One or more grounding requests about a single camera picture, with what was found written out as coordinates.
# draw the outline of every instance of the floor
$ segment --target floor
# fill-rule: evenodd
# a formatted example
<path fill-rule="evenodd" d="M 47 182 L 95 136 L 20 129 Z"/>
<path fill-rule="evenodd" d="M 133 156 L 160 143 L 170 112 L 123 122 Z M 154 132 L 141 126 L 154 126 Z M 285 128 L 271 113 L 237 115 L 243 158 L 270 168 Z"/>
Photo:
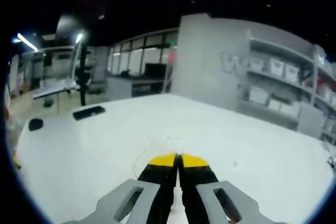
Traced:
<path fill-rule="evenodd" d="M 45 108 L 43 106 L 45 99 L 33 99 L 34 90 L 26 94 L 23 94 L 19 97 L 11 99 L 9 111 L 22 123 L 25 123 L 27 120 L 43 116 L 51 113 L 58 113 L 59 115 L 67 114 L 69 111 L 74 110 L 80 107 L 80 96 L 79 92 L 74 92 L 68 95 L 66 92 L 57 95 L 51 95 L 48 98 L 53 99 L 54 103 L 51 107 Z M 86 94 L 86 103 L 87 105 L 100 103 L 106 101 L 104 93 L 102 94 Z"/>

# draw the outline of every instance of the gray wall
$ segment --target gray wall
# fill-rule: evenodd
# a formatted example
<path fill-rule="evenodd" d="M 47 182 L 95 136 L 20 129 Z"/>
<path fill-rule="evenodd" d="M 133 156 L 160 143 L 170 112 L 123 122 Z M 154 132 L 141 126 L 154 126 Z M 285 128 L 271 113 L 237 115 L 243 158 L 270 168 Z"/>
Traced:
<path fill-rule="evenodd" d="M 207 14 L 184 16 L 178 35 L 171 92 L 221 108 L 237 110 L 246 73 L 225 73 L 221 55 L 250 56 L 250 37 L 310 53 L 312 44 L 289 32 Z"/>

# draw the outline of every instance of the black pole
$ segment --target black pole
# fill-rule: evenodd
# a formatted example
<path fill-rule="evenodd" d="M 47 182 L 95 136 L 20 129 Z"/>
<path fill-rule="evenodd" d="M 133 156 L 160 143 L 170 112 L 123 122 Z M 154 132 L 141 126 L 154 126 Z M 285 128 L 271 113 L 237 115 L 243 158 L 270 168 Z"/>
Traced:
<path fill-rule="evenodd" d="M 87 53 L 87 45 L 85 40 L 82 42 L 79 61 L 79 86 L 80 86 L 80 104 L 86 105 L 85 91 L 86 91 L 86 78 L 85 78 L 85 59 Z"/>

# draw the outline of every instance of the dark ceiling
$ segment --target dark ceiling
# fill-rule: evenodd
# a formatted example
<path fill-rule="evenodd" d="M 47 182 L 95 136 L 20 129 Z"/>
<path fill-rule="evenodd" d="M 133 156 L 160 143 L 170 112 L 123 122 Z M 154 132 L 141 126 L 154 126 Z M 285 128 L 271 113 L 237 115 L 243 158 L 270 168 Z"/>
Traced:
<path fill-rule="evenodd" d="M 62 12 L 82 0 L 15 0 L 9 11 L 9 35 L 54 33 Z M 335 0 L 90 0 L 104 6 L 94 29 L 96 42 L 110 44 L 154 29 L 177 27 L 183 14 L 247 19 L 288 30 L 336 54 Z"/>

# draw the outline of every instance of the gray gripper bracket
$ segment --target gray gripper bracket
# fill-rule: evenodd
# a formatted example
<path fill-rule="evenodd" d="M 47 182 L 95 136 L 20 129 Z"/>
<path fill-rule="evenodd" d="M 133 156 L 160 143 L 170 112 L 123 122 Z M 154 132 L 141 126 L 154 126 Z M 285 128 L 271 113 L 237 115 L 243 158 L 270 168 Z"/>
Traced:
<path fill-rule="evenodd" d="M 160 185 L 128 179 L 112 192 L 102 197 L 95 212 L 78 221 L 64 224 L 119 224 L 129 214 L 128 224 L 146 224 Z"/>
<path fill-rule="evenodd" d="M 284 223 L 274 222 L 263 216 L 259 212 L 258 202 L 228 181 L 197 185 L 196 188 L 202 198 L 210 224 L 228 223 L 225 212 L 230 212 L 239 224 Z"/>

